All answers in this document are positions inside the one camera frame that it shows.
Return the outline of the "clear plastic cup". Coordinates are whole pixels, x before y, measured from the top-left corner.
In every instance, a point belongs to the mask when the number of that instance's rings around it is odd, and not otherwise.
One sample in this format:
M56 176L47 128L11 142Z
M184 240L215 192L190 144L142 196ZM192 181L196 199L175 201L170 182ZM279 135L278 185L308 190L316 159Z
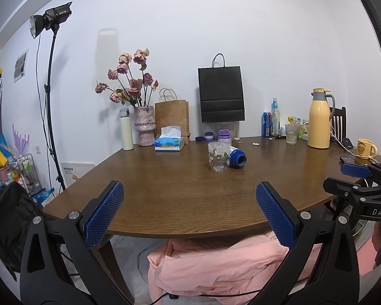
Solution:
M209 166L215 173L224 173L228 169L228 157L230 154L230 143L213 141L208 145Z

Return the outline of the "black smartphone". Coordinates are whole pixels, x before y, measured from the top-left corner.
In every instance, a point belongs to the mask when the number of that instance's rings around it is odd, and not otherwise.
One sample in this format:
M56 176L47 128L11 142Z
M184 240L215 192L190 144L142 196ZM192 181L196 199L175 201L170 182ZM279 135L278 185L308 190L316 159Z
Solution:
M353 156L341 156L339 160L342 164L359 164Z

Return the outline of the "yellow mug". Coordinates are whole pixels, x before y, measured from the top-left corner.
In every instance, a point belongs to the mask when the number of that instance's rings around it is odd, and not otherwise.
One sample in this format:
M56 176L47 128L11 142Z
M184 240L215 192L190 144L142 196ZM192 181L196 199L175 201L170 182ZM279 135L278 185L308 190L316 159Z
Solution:
M378 156L378 148L370 140L359 139L357 142L357 155L363 159L376 158Z

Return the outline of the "black power adapter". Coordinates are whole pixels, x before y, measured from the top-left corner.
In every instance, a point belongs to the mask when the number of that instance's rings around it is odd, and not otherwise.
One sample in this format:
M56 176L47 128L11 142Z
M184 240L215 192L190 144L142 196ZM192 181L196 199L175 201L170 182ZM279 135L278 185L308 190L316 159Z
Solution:
M343 144L344 148L351 150L354 148L351 140L349 138L342 138L341 143Z

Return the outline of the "dark wooden chair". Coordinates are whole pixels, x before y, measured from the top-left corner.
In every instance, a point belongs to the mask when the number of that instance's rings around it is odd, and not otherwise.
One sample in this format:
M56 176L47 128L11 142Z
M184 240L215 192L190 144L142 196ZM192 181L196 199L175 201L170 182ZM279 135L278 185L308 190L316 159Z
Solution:
M335 108L331 119L331 131L335 138L342 141L347 134L346 108Z

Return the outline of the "yellow thermos jug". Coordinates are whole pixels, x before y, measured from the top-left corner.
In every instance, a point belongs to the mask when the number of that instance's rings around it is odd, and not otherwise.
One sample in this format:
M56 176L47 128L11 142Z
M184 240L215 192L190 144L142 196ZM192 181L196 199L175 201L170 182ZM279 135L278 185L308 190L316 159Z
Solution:
M315 88L309 111L308 146L328 149L330 146L331 119L335 112L335 98L329 89Z

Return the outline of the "snack packets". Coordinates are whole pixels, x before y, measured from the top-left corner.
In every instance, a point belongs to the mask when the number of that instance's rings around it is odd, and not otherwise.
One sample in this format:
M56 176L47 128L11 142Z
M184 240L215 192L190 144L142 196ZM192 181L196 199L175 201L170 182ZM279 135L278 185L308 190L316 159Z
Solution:
M292 125L297 130L299 139L307 141L309 139L309 122L306 119L298 118L295 116L288 117L288 124Z

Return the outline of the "drinking glass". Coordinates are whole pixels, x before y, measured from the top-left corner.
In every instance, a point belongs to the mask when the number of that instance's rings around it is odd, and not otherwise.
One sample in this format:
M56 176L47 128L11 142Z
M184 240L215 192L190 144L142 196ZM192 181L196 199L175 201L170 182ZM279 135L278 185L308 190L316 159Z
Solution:
M285 125L285 139L289 145L296 145L299 134L299 125L286 124Z

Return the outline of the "pink jacket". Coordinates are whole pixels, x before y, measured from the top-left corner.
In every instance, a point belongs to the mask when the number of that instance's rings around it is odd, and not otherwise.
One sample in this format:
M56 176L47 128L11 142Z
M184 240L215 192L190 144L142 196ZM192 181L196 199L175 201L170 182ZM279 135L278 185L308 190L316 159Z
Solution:
M168 292L245 304L287 254L273 231L243 238L168 239L148 256L149 293L152 300Z

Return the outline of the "glass soda bottle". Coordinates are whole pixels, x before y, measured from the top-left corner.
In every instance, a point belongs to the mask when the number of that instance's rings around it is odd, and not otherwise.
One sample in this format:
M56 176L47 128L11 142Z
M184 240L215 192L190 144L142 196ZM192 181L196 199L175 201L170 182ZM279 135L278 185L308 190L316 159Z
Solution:
M271 134L273 137L280 136L280 112L278 109L278 102L276 98L273 98L272 111L271 111L271 119L272 119L272 129Z

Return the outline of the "blue drink can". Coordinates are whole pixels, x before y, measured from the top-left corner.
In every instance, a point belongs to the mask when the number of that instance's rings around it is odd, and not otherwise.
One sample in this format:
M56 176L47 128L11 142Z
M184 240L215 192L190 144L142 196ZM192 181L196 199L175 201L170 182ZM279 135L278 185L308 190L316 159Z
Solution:
M272 115L270 112L264 112L261 117L261 135L269 137L272 133Z

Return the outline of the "clear jar with oats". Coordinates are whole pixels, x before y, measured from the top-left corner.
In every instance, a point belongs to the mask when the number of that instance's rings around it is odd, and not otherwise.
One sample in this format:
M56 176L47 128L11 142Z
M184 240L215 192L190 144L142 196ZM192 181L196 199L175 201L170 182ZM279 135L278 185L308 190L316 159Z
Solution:
M218 139L232 139L239 140L240 139L240 122L225 122L218 124Z

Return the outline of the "purple supplement bottle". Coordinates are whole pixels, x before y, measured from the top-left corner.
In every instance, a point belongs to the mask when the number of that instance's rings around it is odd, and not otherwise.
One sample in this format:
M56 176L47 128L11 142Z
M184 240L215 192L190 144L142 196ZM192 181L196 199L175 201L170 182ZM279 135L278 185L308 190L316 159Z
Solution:
M231 145L232 144L232 132L230 131L230 129L221 129L221 130L219 130L217 139L220 142L228 143Z

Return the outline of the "small purple white jar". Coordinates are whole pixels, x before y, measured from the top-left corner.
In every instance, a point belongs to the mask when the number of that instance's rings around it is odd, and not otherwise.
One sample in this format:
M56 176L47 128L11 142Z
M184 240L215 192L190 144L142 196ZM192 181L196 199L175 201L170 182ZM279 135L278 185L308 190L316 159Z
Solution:
M206 142L210 142L210 141L214 141L215 139L215 136L214 136L214 133L211 132L211 131L207 131L205 134L204 134L204 140Z

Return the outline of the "white thermos bottle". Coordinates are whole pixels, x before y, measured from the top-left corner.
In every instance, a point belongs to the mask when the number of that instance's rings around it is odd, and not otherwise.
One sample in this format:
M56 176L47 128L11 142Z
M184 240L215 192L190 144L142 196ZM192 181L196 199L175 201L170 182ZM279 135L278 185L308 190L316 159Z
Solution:
M129 108L123 108L120 110L120 129L122 133L123 150L133 150L134 145Z

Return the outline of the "black paper bag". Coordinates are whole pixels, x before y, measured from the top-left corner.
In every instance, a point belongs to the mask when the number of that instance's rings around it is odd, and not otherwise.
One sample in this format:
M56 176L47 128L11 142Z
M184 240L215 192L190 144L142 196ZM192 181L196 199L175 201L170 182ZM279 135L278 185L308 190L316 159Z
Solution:
M199 100L203 123L245 120L244 91L240 66L226 66L217 53L211 67L198 69Z

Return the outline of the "blue tissue box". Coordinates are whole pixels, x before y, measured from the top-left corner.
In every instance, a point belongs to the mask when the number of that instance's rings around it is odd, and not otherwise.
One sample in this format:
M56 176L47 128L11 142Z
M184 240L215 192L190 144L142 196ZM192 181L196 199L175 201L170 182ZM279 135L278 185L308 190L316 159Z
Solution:
M180 126L166 126L161 128L161 135L154 140L156 151L181 151L184 147L184 137Z

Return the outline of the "pink ceramic vase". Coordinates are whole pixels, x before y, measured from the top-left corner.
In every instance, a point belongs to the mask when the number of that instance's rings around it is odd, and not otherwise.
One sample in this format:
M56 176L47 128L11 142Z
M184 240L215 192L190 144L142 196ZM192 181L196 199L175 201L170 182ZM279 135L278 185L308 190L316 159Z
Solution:
M154 107L134 108L134 125L137 131L137 144L142 147L154 146L155 113Z

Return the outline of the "brown paper bag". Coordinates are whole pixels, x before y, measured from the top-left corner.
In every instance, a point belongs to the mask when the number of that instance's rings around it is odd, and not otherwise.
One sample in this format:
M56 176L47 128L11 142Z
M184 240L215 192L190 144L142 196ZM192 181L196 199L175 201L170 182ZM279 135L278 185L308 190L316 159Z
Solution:
M188 101L177 98L175 91L169 88L162 88L159 96L159 102L155 103L156 136L162 134L163 127L178 126L184 144L188 145L191 136Z

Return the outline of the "dried pink roses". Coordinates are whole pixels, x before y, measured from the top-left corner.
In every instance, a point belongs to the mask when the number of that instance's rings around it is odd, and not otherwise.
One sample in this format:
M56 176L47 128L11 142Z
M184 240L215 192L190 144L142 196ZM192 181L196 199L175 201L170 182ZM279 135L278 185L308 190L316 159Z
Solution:
M120 54L117 67L107 72L107 79L117 83L116 87L96 82L95 93L108 94L109 100L114 103L148 108L152 94L159 85L158 80L147 71L149 55L148 48L137 49L133 55L127 52Z

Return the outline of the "studio light on stand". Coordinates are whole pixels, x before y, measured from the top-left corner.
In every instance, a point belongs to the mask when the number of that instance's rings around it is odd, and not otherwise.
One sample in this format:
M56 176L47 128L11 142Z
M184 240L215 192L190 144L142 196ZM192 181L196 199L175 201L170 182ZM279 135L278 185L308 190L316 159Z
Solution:
M38 100L40 105L40 115L42 119L42 127L44 132L44 138L46 142L46 152L47 152L47 167L48 172L51 172L49 165L49 157L52 157L56 169L56 180L60 185L60 189L64 191L66 189L65 181L60 169L60 163L58 160L58 155L55 148L55 140L53 135L53 123L51 116L51 75L52 75L52 65L53 65L53 54L55 48L55 41L58 36L58 31L60 25L65 23L65 21L71 16L72 10L71 5L73 2L68 2L60 6L47 9L43 14L35 14L29 18L29 32L33 39L38 39L38 46L36 49L36 86L38 93ZM47 67L46 83L44 84L44 104L42 105L40 98L40 85L38 82L38 57L40 51L40 35L44 31L52 32L51 47L49 51L49 61Z

